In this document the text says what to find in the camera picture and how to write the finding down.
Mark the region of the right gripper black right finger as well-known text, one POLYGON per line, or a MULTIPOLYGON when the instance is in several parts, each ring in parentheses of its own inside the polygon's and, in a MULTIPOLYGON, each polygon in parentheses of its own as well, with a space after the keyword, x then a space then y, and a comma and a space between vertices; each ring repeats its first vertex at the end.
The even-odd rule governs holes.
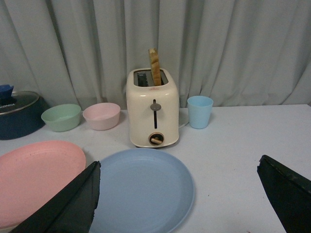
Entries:
POLYGON ((257 173, 267 198, 288 233, 311 231, 311 181, 263 155, 257 173))

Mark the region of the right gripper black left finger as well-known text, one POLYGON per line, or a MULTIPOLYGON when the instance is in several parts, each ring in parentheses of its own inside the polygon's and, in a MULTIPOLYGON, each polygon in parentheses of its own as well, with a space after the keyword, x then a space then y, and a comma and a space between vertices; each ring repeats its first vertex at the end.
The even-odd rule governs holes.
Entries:
POLYGON ((99 202, 101 164, 93 162, 12 233, 87 233, 99 202))

